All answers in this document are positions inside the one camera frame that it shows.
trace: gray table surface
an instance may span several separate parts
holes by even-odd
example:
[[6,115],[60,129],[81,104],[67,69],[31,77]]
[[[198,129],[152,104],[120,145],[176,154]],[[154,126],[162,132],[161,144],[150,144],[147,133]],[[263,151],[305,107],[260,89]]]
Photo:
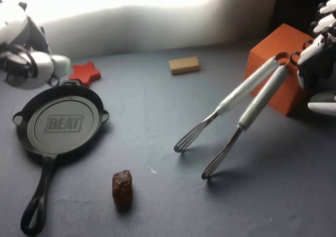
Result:
[[[210,181],[204,168],[252,100],[210,124],[184,154],[176,142],[244,79],[256,42],[90,58],[91,85],[110,119],[81,158],[61,161],[39,236],[336,236],[336,122],[303,107],[266,107]],[[197,56],[199,73],[171,76],[168,61]],[[14,113],[39,92],[0,84],[0,236],[24,236],[20,219],[41,165],[22,149]],[[133,175],[131,210],[116,210],[114,173]]]

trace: black cast iron skillet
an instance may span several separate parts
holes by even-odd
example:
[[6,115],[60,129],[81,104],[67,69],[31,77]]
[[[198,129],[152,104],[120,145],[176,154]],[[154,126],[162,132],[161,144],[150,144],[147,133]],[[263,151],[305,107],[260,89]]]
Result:
[[[42,156],[40,182],[21,218],[25,234],[36,235],[44,227],[48,187],[57,156],[85,145],[108,119],[99,96],[75,80],[41,92],[14,115],[21,144]],[[30,226],[35,212],[36,223]]]

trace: tongs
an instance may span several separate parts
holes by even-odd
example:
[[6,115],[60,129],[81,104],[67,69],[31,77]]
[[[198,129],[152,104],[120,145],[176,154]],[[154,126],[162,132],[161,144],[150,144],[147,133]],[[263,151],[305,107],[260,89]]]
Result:
[[[280,60],[286,58],[286,63],[281,63]],[[209,166],[202,174],[202,179],[207,179],[219,166],[230,148],[238,139],[243,131],[246,131],[254,120],[261,113],[268,101],[281,86],[287,77],[286,65],[289,63],[289,54],[280,52],[276,56],[271,57],[262,64],[253,74],[251,74],[243,83],[234,89],[215,109],[215,111],[203,120],[200,124],[190,130],[174,147],[176,152],[184,152],[187,147],[200,135],[202,130],[208,126],[218,115],[223,115],[239,104],[248,94],[253,91],[265,78],[272,72],[275,73],[269,78],[258,95],[253,99],[247,107],[237,125],[237,131],[225,146],[225,148],[213,159]]]

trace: brown meat chunk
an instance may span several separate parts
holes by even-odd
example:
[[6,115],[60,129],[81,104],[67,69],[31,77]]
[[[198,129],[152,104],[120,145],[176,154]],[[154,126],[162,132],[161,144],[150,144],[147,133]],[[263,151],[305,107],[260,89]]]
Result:
[[119,206],[130,204],[133,200],[132,175],[129,170],[123,170],[113,175],[112,196]]

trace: red star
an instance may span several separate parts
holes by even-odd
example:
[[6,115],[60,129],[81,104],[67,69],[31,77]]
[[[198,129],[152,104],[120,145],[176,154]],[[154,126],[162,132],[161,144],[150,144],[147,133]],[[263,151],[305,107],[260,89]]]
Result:
[[90,84],[97,79],[100,79],[100,71],[98,71],[93,62],[90,61],[84,65],[73,65],[73,73],[70,75],[70,80],[78,80],[81,85],[90,87]]

